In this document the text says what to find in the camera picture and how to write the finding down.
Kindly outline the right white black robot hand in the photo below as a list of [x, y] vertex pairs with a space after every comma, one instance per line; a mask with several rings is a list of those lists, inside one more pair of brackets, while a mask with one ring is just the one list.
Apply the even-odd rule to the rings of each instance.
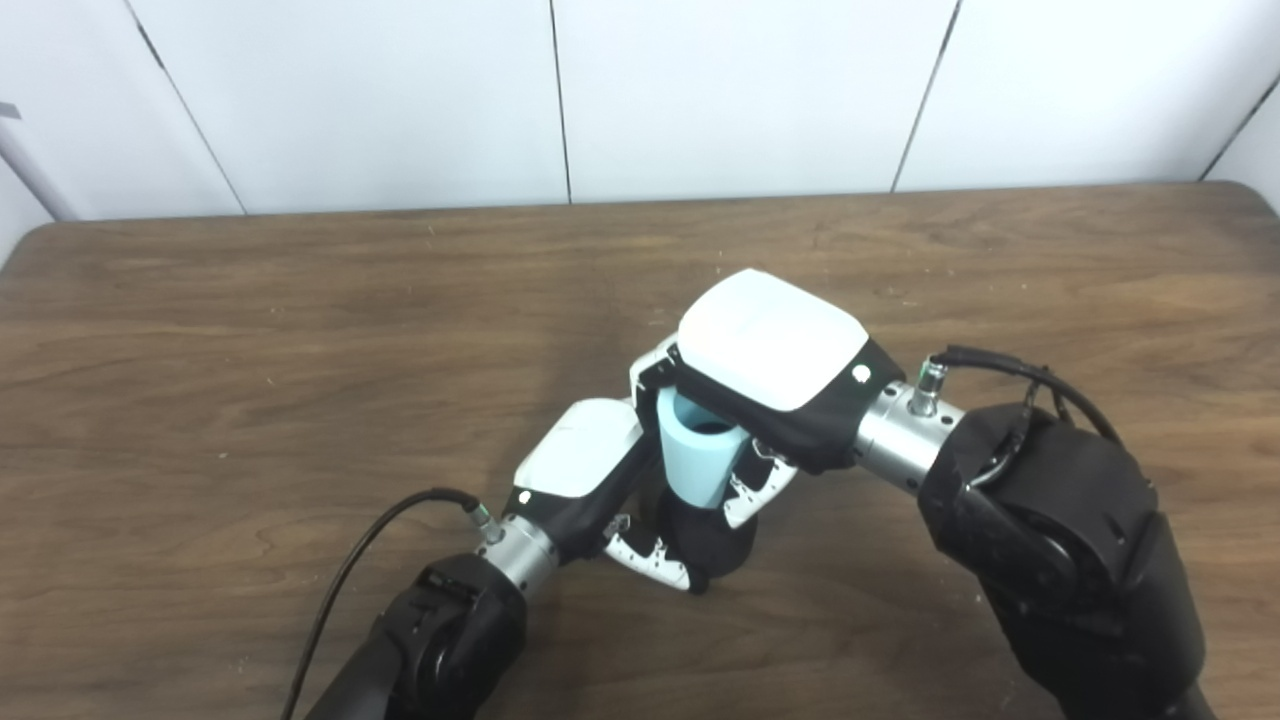
[[874, 404], [902, 368], [851, 314], [765, 272], [703, 293], [677, 329], [630, 369], [631, 402], [657, 427], [664, 388], [748, 433], [724, 519], [753, 519], [796, 475], [852, 468]]

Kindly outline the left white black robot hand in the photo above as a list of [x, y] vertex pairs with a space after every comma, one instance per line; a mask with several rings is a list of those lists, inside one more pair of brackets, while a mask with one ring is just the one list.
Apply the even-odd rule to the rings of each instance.
[[635, 407], [620, 398], [571, 405], [515, 473], [498, 541], [485, 548], [524, 596], [562, 566], [604, 553], [632, 571], [690, 594], [709, 580], [623, 511], [657, 455]]

